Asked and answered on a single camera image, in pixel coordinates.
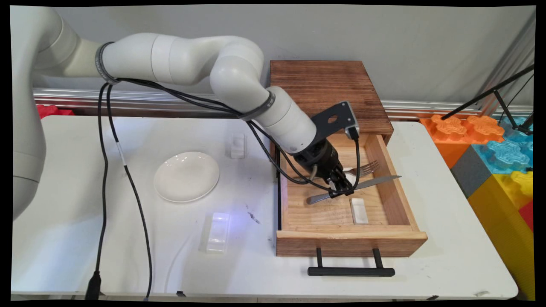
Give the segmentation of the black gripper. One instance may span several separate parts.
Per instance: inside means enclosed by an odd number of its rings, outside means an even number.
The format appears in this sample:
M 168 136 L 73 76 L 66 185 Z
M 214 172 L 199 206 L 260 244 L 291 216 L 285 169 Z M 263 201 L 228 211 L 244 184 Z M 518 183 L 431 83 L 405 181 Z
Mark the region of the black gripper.
M 330 185 L 330 198 L 354 193 L 354 174 L 343 170 L 339 154 L 328 140 L 322 140 L 293 156 L 294 161 L 310 174 L 309 179 L 324 179 Z

